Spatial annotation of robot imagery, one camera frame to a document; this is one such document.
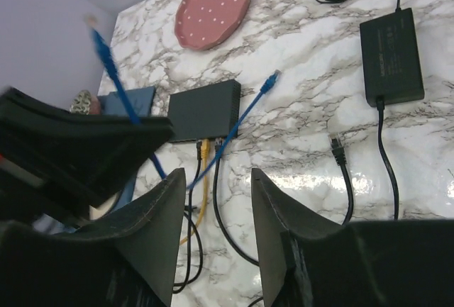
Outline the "black network switch box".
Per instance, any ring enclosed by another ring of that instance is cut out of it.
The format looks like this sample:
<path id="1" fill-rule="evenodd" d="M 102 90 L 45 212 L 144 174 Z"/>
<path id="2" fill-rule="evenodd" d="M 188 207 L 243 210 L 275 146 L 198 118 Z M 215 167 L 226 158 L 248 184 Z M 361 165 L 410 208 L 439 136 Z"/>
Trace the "black network switch box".
<path id="1" fill-rule="evenodd" d="M 239 119 L 240 93 L 241 84 L 230 79 L 172 94 L 167 113 L 174 131 L 170 142 L 227 137 Z"/>

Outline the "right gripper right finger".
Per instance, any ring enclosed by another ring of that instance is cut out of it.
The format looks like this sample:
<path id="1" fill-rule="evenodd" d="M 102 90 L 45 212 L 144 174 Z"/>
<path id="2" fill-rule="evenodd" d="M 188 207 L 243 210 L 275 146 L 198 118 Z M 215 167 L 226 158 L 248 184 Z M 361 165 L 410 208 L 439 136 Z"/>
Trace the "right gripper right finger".
<path id="1" fill-rule="evenodd" d="M 453 221 L 339 225 L 251 172 L 266 306 L 452 306 Z"/>

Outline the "black power adapter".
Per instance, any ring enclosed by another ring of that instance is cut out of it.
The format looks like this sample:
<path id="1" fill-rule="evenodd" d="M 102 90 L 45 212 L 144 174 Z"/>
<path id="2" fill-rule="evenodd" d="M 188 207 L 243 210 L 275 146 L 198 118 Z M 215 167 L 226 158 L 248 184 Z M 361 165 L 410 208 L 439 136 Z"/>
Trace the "black power adapter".
<path id="1" fill-rule="evenodd" d="M 422 100 L 423 76 L 411 8 L 360 24 L 366 102 L 376 107 Z"/>

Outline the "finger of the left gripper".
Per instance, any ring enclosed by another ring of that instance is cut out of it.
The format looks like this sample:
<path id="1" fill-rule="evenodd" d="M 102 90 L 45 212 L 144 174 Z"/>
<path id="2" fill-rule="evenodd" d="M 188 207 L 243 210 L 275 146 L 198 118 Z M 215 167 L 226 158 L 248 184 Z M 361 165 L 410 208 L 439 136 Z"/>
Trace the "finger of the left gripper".
<path id="1" fill-rule="evenodd" d="M 1 94 L 1 219 L 89 220 L 173 135 L 166 117 L 74 114 L 8 88 Z"/>

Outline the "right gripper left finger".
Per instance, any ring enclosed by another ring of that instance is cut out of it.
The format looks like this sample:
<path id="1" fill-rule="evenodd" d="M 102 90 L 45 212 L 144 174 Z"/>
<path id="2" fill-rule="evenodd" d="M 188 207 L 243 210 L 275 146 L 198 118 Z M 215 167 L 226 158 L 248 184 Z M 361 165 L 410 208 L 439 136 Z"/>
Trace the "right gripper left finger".
<path id="1" fill-rule="evenodd" d="M 148 193 L 74 233 L 1 224 L 2 306 L 169 306 L 186 176 L 171 172 Z"/>

